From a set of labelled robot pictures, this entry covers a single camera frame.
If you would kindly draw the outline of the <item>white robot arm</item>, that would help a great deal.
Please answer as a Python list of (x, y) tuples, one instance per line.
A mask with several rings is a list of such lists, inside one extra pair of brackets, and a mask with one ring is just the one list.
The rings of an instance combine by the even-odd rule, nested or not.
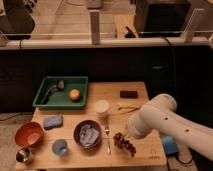
[(155, 96), (128, 118), (128, 134), (141, 139), (156, 129), (213, 161), (213, 129), (181, 117), (176, 109), (177, 102), (171, 95)]

